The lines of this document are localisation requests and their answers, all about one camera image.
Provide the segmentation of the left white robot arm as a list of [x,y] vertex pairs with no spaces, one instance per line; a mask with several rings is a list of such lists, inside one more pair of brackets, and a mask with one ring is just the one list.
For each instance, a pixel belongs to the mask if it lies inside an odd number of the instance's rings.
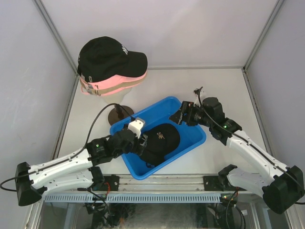
[[85,147],[39,165],[22,162],[17,165],[15,185],[19,206],[28,206],[43,196],[78,188],[101,190],[104,186],[99,164],[110,162],[122,154],[141,155],[147,146],[148,136],[137,136],[129,129],[114,135],[97,138]]

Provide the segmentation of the beige cap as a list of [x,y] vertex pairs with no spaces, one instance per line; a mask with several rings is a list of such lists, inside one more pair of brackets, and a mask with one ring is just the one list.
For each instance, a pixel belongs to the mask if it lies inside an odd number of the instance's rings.
[[[131,87],[134,87],[134,86],[140,84],[143,80],[140,80],[140,81],[135,82],[135,83],[123,83],[123,84],[121,84],[121,85],[119,85],[119,86],[115,86],[115,87],[112,87],[112,88],[108,88],[108,89],[106,89],[106,90],[109,92],[109,91],[113,91],[113,90],[116,90],[116,89],[119,89],[119,88],[131,88]],[[84,84],[81,82],[81,80],[80,80],[80,84],[81,84],[81,87],[85,88],[85,87],[84,87]]]

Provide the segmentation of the dark cap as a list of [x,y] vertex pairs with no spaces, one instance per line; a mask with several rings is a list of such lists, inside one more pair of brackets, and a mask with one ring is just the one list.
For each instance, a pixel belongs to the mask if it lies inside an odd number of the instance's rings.
[[115,75],[137,78],[148,67],[147,56],[127,50],[114,38],[103,36],[88,41],[78,56],[78,75],[87,82],[100,82]]

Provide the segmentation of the pink baseball cap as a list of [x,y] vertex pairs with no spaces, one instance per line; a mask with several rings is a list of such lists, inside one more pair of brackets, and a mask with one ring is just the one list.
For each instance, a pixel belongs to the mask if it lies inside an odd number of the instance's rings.
[[86,89],[81,87],[81,92],[86,95],[96,95],[96,96],[107,96],[115,93],[122,92],[124,90],[128,90],[128,88],[119,88],[113,91],[107,91],[107,90],[95,90],[95,89]]

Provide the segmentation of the dark round wooden stand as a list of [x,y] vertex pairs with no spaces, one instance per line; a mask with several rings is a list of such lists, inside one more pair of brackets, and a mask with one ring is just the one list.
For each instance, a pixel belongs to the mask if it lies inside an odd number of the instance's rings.
[[115,105],[114,108],[108,114],[108,122],[110,125],[117,123],[131,115],[134,111],[128,106]]

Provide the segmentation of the blue plastic bin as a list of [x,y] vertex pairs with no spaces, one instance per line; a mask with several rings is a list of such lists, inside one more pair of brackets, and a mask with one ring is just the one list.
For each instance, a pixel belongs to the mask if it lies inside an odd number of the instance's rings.
[[137,180],[146,179],[206,141],[206,134],[201,127],[187,126],[185,123],[178,125],[169,119],[171,115],[178,111],[180,106],[181,102],[176,97],[169,96],[133,115],[133,117],[145,121],[145,126],[142,129],[143,133],[161,124],[172,124],[178,130],[181,138],[179,146],[165,156],[165,162],[154,168],[148,168],[145,162],[140,159],[140,156],[136,154],[123,154],[122,158],[133,178]]

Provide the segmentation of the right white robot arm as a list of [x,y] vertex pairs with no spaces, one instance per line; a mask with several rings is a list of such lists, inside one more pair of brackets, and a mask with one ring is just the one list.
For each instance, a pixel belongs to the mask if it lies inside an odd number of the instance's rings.
[[196,103],[183,101],[170,116],[178,125],[203,125],[209,128],[213,138],[239,153],[256,173],[243,171],[236,165],[228,165],[219,173],[219,185],[224,190],[239,187],[261,197],[275,213],[282,214],[294,204],[300,204],[305,195],[302,170],[289,167],[257,145],[232,119],[225,116],[222,104],[216,97],[199,99]]

